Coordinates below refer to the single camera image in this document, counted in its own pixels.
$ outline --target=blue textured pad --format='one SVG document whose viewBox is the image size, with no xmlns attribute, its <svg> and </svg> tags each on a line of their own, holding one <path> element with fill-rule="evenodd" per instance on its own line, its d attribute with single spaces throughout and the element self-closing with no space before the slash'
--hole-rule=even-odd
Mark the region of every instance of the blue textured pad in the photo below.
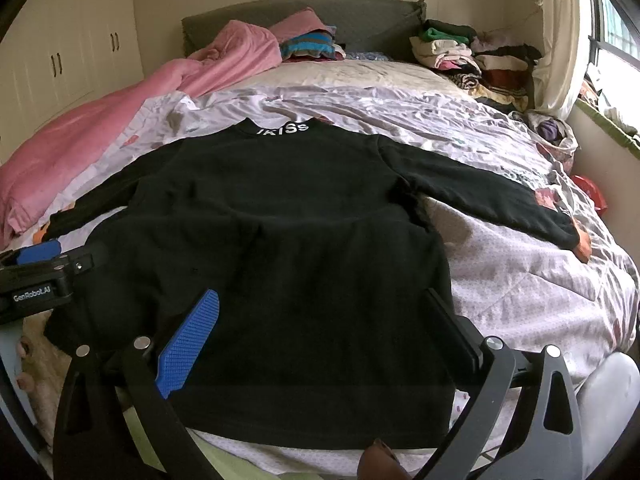
<svg viewBox="0 0 640 480">
<path fill-rule="evenodd" d="M 156 386 L 165 399 L 184 385 L 218 321 L 219 312 L 218 294 L 215 290 L 208 290 L 160 353 Z"/>
<path fill-rule="evenodd" d="M 18 265 L 32 264 L 34 262 L 43 262 L 45 260 L 51 260 L 62 252 L 60 242 L 57 240 L 50 240 L 42 244 L 37 244 L 31 247 L 25 247 L 20 250 L 20 255 L 17 257 L 15 263 Z"/>
</svg>

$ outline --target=shirt sleeve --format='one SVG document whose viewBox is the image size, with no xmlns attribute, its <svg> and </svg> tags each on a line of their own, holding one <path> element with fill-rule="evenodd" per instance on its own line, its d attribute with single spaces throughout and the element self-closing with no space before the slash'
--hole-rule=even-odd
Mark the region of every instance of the shirt sleeve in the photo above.
<svg viewBox="0 0 640 480">
<path fill-rule="evenodd" d="M 166 144 L 140 156 L 122 170 L 111 175 L 100 186 L 82 195 L 72 209 L 59 211 L 49 219 L 42 241 L 53 240 L 81 228 L 101 214 L 129 205 L 138 182 L 144 176 L 159 171 L 180 148 L 181 140 Z"/>
<path fill-rule="evenodd" d="M 580 236 L 572 218 L 538 205 L 535 192 L 504 176 L 381 136 L 380 156 L 406 192 L 440 200 L 459 211 L 572 250 Z"/>
</svg>

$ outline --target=red plastic object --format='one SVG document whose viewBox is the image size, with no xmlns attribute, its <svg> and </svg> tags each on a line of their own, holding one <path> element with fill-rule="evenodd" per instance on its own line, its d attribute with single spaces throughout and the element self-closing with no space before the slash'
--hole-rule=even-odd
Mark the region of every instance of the red plastic object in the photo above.
<svg viewBox="0 0 640 480">
<path fill-rule="evenodd" d="M 598 186 L 595 185 L 593 180 L 590 180 L 585 176 L 573 175 L 571 180 L 573 180 L 574 184 L 583 190 L 591 200 L 593 200 L 596 213 L 601 217 L 608 209 L 608 206 L 607 201 L 604 200 L 604 195 Z"/>
</svg>

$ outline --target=window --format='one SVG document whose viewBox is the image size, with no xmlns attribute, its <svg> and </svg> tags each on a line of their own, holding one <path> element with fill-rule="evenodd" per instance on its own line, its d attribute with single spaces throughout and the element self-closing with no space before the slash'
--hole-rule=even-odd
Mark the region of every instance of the window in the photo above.
<svg viewBox="0 0 640 480">
<path fill-rule="evenodd" d="M 591 2 L 591 62 L 601 76 L 600 112 L 633 135 L 633 128 L 640 131 L 640 46 L 611 0 Z"/>
</svg>

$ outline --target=window frame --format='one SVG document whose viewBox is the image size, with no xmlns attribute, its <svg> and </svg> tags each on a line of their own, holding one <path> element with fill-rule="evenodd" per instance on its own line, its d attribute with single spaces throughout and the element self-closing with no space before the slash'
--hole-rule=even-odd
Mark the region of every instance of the window frame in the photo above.
<svg viewBox="0 0 640 480">
<path fill-rule="evenodd" d="M 626 20 L 618 12 L 620 19 L 623 23 L 632 30 L 629 25 L 627 25 Z M 606 50 L 610 52 L 614 56 L 619 57 L 625 62 L 629 63 L 629 65 L 633 66 L 636 70 L 640 72 L 640 59 L 636 59 L 631 54 L 626 53 L 624 50 L 619 49 L 616 46 L 613 46 L 610 43 L 604 41 L 604 6 L 602 4 L 602 0 L 591 0 L 591 35 L 589 36 L 589 40 L 591 43 L 590 46 L 590 54 L 589 61 L 592 62 L 595 66 L 598 65 L 598 53 L 600 50 Z"/>
</svg>

